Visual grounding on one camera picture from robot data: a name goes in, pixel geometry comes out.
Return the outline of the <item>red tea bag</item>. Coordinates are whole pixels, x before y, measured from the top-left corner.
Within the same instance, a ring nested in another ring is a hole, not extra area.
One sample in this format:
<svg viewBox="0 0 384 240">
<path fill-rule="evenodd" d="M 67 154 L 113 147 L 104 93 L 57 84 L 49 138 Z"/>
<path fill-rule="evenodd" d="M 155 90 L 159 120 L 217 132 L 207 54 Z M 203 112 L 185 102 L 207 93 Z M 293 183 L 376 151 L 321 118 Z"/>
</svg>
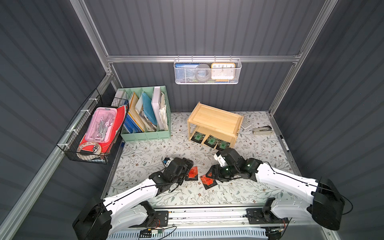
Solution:
<svg viewBox="0 0 384 240">
<path fill-rule="evenodd" d="M 198 167 L 192 167 L 185 180 L 197 181 L 198 179 L 199 179 Z"/>
<path fill-rule="evenodd" d="M 207 178 L 205 175 L 200 176 L 200 179 L 202 181 L 202 184 L 203 184 L 205 190 L 211 189 L 211 188 L 218 185 L 216 180 L 211 179 L 211 178 Z"/>
</svg>

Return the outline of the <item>white mesh wall basket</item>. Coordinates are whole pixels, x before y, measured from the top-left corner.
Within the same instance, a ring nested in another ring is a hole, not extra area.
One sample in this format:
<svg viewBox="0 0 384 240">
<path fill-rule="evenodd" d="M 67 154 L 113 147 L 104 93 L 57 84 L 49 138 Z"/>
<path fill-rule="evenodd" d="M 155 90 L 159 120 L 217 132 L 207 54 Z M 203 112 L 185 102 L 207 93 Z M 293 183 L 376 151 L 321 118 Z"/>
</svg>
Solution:
<svg viewBox="0 0 384 240">
<path fill-rule="evenodd" d="M 175 82 L 178 85 L 236 85 L 242 62 L 239 58 L 176 58 Z"/>
</svg>

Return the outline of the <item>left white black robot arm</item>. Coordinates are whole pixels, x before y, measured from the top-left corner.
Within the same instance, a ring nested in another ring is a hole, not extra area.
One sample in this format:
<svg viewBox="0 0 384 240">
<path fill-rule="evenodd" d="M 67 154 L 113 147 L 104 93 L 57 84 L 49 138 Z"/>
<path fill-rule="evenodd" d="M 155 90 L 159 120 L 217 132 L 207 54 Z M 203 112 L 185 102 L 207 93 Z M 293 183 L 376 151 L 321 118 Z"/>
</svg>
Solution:
<svg viewBox="0 0 384 240">
<path fill-rule="evenodd" d="M 180 186 L 194 166 L 186 158 L 165 158 L 165 167 L 140 184 L 104 199 L 92 198 L 73 222 L 79 240 L 105 240 L 129 227 L 159 227 L 162 220 L 149 200 Z"/>
</svg>

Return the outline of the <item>yellow white clock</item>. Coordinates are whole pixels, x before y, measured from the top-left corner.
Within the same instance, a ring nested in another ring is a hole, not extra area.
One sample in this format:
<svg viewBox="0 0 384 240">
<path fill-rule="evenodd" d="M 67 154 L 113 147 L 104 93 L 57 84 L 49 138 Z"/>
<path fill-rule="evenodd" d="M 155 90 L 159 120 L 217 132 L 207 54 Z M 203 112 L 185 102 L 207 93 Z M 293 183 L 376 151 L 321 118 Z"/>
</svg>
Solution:
<svg viewBox="0 0 384 240">
<path fill-rule="evenodd" d="M 230 81 L 235 78 L 235 63 L 212 63 L 211 78 L 215 81 Z"/>
</svg>

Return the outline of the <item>grey tape roll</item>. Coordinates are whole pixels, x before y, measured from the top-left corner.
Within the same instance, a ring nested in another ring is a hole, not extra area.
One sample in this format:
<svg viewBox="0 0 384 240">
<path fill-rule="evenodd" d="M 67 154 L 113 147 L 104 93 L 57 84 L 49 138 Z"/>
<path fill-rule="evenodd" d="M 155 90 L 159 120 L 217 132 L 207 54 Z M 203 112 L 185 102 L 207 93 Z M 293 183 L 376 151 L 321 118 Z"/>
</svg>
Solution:
<svg viewBox="0 0 384 240">
<path fill-rule="evenodd" d="M 195 70 L 195 77 L 199 82 L 205 83 L 211 79 L 211 68 L 207 64 L 199 64 Z"/>
</svg>

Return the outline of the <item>black marker pen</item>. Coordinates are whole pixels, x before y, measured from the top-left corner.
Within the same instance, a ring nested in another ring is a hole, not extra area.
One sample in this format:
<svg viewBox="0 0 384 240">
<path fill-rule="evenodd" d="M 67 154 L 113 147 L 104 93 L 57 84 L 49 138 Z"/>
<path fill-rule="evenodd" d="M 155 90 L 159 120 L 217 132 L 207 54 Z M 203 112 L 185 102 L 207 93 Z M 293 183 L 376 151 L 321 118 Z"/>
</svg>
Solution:
<svg viewBox="0 0 384 240">
<path fill-rule="evenodd" d="M 288 144 L 287 144 L 285 138 L 283 137 L 283 135 L 280 135 L 280 139 L 282 140 L 282 143 L 283 143 L 283 145 L 284 145 L 286 151 L 289 152 L 289 151 L 290 151 L 289 146 L 288 146 Z"/>
</svg>

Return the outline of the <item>clear tape roll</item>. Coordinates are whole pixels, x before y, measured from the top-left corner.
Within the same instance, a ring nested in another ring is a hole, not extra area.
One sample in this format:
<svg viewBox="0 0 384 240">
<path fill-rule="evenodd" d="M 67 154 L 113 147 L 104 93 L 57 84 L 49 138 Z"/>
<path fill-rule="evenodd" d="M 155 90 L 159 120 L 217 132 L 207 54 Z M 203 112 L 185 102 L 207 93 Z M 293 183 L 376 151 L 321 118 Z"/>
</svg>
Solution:
<svg viewBox="0 0 384 240">
<path fill-rule="evenodd" d="M 102 153 L 102 147 L 99 143 L 96 142 L 85 142 L 78 146 L 77 152 L 99 155 Z"/>
</svg>

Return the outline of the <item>teal folder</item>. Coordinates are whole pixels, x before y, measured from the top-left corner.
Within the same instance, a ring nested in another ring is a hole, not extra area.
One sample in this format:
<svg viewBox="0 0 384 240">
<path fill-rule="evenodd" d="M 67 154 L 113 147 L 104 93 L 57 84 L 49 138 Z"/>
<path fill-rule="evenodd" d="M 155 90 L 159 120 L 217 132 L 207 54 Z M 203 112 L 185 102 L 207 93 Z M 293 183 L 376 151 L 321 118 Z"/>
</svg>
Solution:
<svg viewBox="0 0 384 240">
<path fill-rule="evenodd" d="M 157 126 L 158 123 L 152 107 L 151 98 L 149 98 L 149 96 L 145 92 L 142 92 L 142 98 L 144 115 L 147 117 L 147 119 L 151 122 L 152 125 Z"/>
</svg>

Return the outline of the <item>blue box in basket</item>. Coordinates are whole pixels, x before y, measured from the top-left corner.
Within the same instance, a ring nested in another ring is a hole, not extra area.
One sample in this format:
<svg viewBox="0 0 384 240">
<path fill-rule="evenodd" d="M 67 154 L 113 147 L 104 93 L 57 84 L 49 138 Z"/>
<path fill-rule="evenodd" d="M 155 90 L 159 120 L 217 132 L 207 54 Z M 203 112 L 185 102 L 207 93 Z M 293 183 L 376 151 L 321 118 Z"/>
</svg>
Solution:
<svg viewBox="0 0 384 240">
<path fill-rule="evenodd" d="M 197 81 L 196 68 L 198 66 L 199 64 L 193 63 L 176 63 L 174 65 L 176 84 L 189 84 Z"/>
</svg>

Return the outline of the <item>green file organizer box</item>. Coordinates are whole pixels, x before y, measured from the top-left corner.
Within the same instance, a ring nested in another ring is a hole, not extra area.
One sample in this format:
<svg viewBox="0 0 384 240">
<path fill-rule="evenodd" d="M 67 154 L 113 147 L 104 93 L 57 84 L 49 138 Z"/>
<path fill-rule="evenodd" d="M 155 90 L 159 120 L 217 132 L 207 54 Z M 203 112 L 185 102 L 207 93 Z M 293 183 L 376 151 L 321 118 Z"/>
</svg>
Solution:
<svg viewBox="0 0 384 240">
<path fill-rule="evenodd" d="M 171 109 L 165 86 L 118 89 L 112 106 L 125 105 L 121 136 L 125 142 L 169 139 Z"/>
</svg>

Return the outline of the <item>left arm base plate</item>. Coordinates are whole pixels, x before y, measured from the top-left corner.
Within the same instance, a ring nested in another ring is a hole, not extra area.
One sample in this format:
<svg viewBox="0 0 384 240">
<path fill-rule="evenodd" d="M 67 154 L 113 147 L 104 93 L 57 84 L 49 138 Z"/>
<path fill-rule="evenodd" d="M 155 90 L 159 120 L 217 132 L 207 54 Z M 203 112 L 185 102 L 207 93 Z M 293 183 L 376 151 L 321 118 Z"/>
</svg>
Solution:
<svg viewBox="0 0 384 240">
<path fill-rule="evenodd" d="M 133 225 L 132 228 L 155 228 L 166 227 L 169 221 L 168 211 L 154 211 L 148 214 L 147 218 L 140 225 Z"/>
</svg>

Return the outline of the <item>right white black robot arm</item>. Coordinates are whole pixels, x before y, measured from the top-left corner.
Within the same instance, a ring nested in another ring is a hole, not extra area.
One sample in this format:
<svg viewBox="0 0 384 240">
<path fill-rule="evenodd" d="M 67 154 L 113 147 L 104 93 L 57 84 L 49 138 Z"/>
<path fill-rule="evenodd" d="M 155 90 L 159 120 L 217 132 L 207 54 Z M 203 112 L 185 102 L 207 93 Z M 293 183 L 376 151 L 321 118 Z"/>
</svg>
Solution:
<svg viewBox="0 0 384 240">
<path fill-rule="evenodd" d="M 344 197 L 329 179 L 304 178 L 273 168 L 268 162 L 244 159 L 235 149 L 215 154 L 218 164 L 211 166 L 206 177 L 222 183 L 246 179 L 272 185 L 298 197 L 298 200 L 266 200 L 259 218 L 267 223 L 286 218 L 312 218 L 320 226 L 338 231 L 341 227 Z"/>
</svg>

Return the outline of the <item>grey stapler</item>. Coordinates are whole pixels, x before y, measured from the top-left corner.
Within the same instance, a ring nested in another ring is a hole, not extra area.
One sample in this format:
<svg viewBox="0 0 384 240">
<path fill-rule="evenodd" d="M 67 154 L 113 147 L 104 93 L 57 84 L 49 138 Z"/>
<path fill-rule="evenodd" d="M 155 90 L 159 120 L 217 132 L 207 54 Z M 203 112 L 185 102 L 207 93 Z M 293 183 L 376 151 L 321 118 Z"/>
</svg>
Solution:
<svg viewBox="0 0 384 240">
<path fill-rule="evenodd" d="M 274 133 L 271 126 L 263 126 L 252 130 L 253 135 L 271 135 Z"/>
</svg>

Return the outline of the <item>red tea bag bottom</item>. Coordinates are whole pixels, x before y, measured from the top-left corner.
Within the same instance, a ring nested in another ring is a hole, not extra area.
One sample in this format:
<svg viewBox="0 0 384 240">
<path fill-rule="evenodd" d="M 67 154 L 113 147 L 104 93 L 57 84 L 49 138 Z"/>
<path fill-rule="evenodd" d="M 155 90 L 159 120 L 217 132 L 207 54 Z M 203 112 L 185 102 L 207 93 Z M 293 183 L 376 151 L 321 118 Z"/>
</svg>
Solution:
<svg viewBox="0 0 384 240">
<path fill-rule="evenodd" d="M 202 181 L 202 184 L 203 184 L 205 190 L 211 189 L 211 188 L 218 185 L 216 180 L 211 179 L 211 178 L 207 178 L 205 175 L 200 176 L 200 179 Z"/>
</svg>

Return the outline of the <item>wooden two-tier shelf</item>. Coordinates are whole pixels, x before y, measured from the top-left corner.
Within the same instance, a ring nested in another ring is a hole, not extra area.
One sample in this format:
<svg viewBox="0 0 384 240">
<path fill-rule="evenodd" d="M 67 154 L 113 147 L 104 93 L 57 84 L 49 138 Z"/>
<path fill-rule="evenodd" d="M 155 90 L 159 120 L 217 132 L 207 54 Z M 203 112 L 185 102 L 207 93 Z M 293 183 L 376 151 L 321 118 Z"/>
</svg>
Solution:
<svg viewBox="0 0 384 240">
<path fill-rule="evenodd" d="M 230 143 L 233 148 L 244 117 L 225 110 L 197 103 L 187 120 L 188 139 L 191 141 L 195 132 L 204 134 L 202 144 L 209 136 Z"/>
</svg>

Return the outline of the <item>pink plastic tool case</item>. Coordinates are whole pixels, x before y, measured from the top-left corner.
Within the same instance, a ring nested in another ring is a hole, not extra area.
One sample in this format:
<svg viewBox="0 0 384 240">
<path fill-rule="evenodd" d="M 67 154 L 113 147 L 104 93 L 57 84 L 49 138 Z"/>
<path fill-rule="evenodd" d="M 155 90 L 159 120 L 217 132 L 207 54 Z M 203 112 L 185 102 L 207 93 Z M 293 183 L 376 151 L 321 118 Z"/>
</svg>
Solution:
<svg viewBox="0 0 384 240">
<path fill-rule="evenodd" d="M 117 113 L 115 108 L 97 108 L 85 134 L 85 140 L 99 144 L 109 142 Z"/>
</svg>

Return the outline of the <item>white calculator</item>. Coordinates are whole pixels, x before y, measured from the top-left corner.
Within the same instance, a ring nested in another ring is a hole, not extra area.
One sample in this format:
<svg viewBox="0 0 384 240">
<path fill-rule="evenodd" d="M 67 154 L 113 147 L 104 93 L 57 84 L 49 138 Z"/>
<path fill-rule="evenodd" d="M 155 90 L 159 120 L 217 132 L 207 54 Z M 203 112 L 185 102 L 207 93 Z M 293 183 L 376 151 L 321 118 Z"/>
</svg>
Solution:
<svg viewBox="0 0 384 240">
<path fill-rule="evenodd" d="M 252 124 L 251 124 L 251 122 L 249 121 L 249 120 L 246 120 L 246 119 L 244 119 L 243 121 L 242 121 L 242 125 L 241 125 L 241 128 L 243 129 L 243 130 L 248 130 L 248 129 L 250 129 L 252 127 Z"/>
</svg>

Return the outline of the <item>green tea bag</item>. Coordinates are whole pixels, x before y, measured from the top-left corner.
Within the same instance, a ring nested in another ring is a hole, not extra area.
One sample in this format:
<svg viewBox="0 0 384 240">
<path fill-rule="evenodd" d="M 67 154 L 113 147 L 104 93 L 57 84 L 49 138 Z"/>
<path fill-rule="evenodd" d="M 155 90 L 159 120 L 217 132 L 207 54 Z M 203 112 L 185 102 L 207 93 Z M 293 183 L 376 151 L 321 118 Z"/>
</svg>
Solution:
<svg viewBox="0 0 384 240">
<path fill-rule="evenodd" d="M 216 145 L 218 144 L 219 139 L 216 137 L 209 135 L 208 138 L 205 140 L 204 144 L 209 146 L 210 148 L 215 148 Z"/>
<path fill-rule="evenodd" d="M 203 134 L 203 133 L 195 132 L 195 133 L 193 134 L 192 138 L 191 138 L 191 141 L 196 142 L 196 143 L 198 143 L 198 144 L 201 144 L 202 141 L 204 140 L 205 136 L 206 136 L 206 135 Z"/>
<path fill-rule="evenodd" d="M 229 148 L 231 143 L 223 141 L 223 140 L 218 140 L 218 143 L 216 145 L 216 150 L 218 151 L 223 151 L 227 148 Z"/>
</svg>

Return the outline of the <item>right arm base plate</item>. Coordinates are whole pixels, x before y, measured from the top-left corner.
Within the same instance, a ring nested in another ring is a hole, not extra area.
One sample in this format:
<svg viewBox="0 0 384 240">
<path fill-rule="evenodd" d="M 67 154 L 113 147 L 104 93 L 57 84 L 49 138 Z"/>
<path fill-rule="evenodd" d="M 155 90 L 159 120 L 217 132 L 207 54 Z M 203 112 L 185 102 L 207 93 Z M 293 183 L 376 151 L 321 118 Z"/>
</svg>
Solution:
<svg viewBox="0 0 384 240">
<path fill-rule="evenodd" d="M 284 223 L 287 224 L 289 221 L 289 218 L 280 219 L 276 217 L 270 210 L 263 210 L 262 208 L 246 209 L 245 217 L 248 219 L 250 225 Z"/>
</svg>

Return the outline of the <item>white binder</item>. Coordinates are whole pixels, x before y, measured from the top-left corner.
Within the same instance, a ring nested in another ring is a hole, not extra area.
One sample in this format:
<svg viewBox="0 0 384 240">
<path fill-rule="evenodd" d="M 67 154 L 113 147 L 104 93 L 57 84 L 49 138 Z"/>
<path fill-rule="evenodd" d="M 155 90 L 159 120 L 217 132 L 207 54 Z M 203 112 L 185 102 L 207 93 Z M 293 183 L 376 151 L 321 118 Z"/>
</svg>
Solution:
<svg viewBox="0 0 384 240">
<path fill-rule="evenodd" d="M 163 131 L 164 124 L 160 115 L 161 109 L 161 87 L 154 87 L 153 96 L 152 96 L 152 107 L 157 120 L 157 126 L 160 131 Z"/>
</svg>

